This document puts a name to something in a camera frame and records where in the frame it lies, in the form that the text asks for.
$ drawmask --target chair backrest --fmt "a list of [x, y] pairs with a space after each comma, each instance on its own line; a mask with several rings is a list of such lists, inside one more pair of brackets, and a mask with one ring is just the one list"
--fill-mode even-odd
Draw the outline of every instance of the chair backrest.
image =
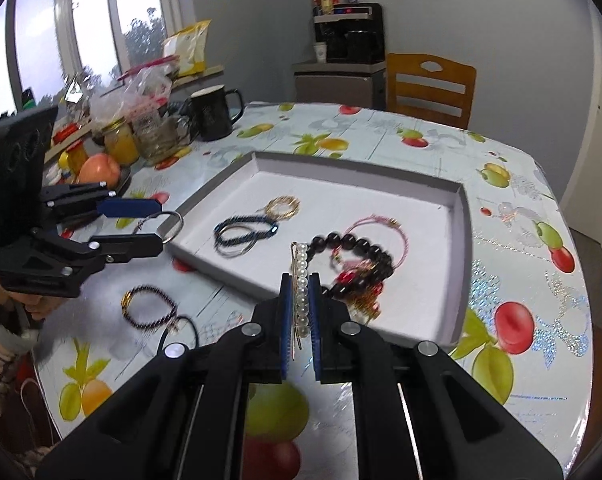
[[[441, 70], [430, 71], [424, 68], [423, 65], [427, 62], [436, 63], [441, 67]], [[476, 69], [474, 67], [443, 57], [431, 56], [430, 54], [387, 54], [385, 63], [387, 66], [388, 111], [457, 128], [466, 129], [468, 127], [470, 111], [472, 111], [472, 99], [475, 95]], [[463, 93], [460, 93], [434, 86], [398, 81], [398, 74], [456, 83], [463, 85], [465, 89]], [[460, 108], [461, 116], [457, 117], [438, 110], [400, 104], [397, 102], [399, 96]]]

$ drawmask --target silver bangle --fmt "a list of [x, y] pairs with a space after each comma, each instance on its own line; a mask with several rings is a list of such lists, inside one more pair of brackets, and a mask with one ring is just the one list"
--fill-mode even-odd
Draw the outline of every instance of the silver bangle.
[[[230, 224], [226, 225], [219, 231], [219, 237], [226, 231], [229, 231], [230, 229], [244, 229], [251, 233], [256, 232], [254, 228], [250, 227], [248, 224]], [[219, 245], [217, 241], [215, 241], [215, 251], [221, 254], [221, 256], [223, 256], [224, 258], [236, 258], [237, 256], [243, 256], [246, 252], [252, 249], [256, 245], [256, 242], [256, 238], [252, 238], [252, 240], [250, 240], [245, 247], [239, 249], [238, 251], [222, 251], [222, 246]]]
[[168, 242], [171, 242], [181, 232], [181, 230], [183, 229], [183, 224], [185, 224], [185, 222], [183, 221], [183, 216], [181, 216], [181, 214], [177, 213], [176, 211], [159, 211], [158, 213], [153, 213], [150, 216], [146, 216], [145, 218], [143, 218], [143, 219], [139, 220], [139, 222], [137, 222], [136, 227], [132, 231], [132, 234], [133, 235], [137, 234], [143, 227], [143, 224], [145, 222], [147, 222], [148, 220], [150, 220], [152, 218], [158, 218], [159, 216], [162, 216], [162, 215], [175, 216], [177, 218], [177, 220], [179, 221], [179, 223], [177, 224], [176, 231], [172, 235], [165, 238], [165, 240], [163, 240], [163, 245], [165, 245]]

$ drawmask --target table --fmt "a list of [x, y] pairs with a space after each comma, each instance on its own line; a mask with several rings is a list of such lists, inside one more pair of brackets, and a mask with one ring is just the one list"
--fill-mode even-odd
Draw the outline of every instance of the table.
[[[453, 357], [505, 402], [567, 473], [586, 426], [592, 327], [574, 243], [533, 158], [476, 133], [388, 112], [251, 104], [232, 135], [194, 142], [171, 160], [141, 169], [127, 196], [155, 196], [164, 209], [174, 209], [252, 150], [366, 160], [464, 184], [472, 213], [473, 278], [469, 321]], [[85, 241], [95, 234], [129, 233], [133, 226], [131, 220], [99, 218], [66, 235]], [[408, 256], [398, 272], [410, 265]], [[36, 349], [38, 376], [62, 436], [155, 354], [161, 331], [144, 336], [120, 312], [123, 293], [142, 283], [161, 286], [180, 312], [193, 317], [202, 344], [249, 320], [254, 305], [167, 253], [92, 276], [81, 298], [47, 319]], [[156, 301], [135, 302], [140, 319], [157, 317]], [[169, 338], [190, 345], [193, 339], [187, 328]], [[86, 355], [87, 369], [78, 376], [76, 361]], [[316, 386], [313, 374], [305, 373], [309, 358], [302, 354], [290, 371], [311, 407], [297, 438], [303, 456], [298, 478], [356, 478], [350, 386]]]

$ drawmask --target dark blue bracelet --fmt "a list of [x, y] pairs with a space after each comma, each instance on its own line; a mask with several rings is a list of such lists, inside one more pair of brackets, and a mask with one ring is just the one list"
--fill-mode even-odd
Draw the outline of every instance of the dark blue bracelet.
[[[243, 236], [236, 238], [225, 239], [222, 237], [222, 230], [232, 224], [269, 224], [270, 229], [267, 231], [254, 231]], [[257, 240], [265, 240], [266, 238], [272, 238], [279, 230], [279, 222], [272, 218], [264, 215], [250, 215], [250, 216], [232, 216], [222, 221], [217, 227], [215, 227], [215, 243], [223, 247], [232, 247], [235, 245], [246, 244]]]

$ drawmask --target metal rivet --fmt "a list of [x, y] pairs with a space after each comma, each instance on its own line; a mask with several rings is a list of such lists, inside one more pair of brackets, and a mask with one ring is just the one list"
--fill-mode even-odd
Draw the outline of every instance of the metal rivet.
[[427, 355], [428, 357], [432, 357], [439, 351], [439, 347], [436, 343], [432, 341], [421, 341], [417, 345], [417, 350], [421, 352], [423, 355]]
[[341, 331], [346, 335], [357, 335], [361, 332], [361, 326], [354, 321], [346, 321], [342, 324]]
[[165, 347], [163, 353], [172, 359], [181, 357], [185, 354], [186, 347], [183, 343], [172, 343]]
[[241, 327], [241, 332], [243, 332], [243, 335], [254, 337], [261, 333], [261, 326], [258, 323], [246, 323]]

